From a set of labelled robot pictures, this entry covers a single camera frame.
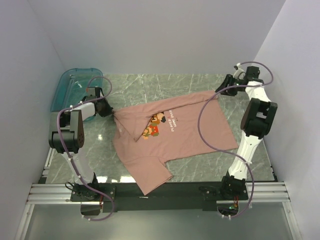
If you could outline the pink t shirt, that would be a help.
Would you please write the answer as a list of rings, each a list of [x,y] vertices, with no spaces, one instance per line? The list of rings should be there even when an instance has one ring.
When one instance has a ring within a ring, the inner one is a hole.
[[[166,162],[238,144],[213,90],[121,108],[113,145],[144,195],[172,178]]]

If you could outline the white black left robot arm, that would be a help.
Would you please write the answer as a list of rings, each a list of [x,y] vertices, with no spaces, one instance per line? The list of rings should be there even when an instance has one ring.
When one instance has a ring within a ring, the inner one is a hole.
[[[75,177],[72,192],[87,201],[112,201],[100,188],[95,172],[82,154],[85,143],[84,121],[99,115],[107,117],[113,113],[101,87],[87,87],[86,96],[76,105],[70,105],[50,116],[48,143],[67,161]]]

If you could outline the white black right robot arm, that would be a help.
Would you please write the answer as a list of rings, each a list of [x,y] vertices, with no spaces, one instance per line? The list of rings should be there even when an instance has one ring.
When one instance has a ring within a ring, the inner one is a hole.
[[[257,66],[248,66],[243,70],[242,64],[237,63],[234,68],[234,74],[226,75],[217,91],[232,97],[238,92],[245,92],[249,104],[240,123],[242,133],[236,156],[219,187],[221,197],[226,200],[236,200],[247,193],[249,166],[258,145],[270,132],[278,109],[278,104],[272,102],[266,94]]]

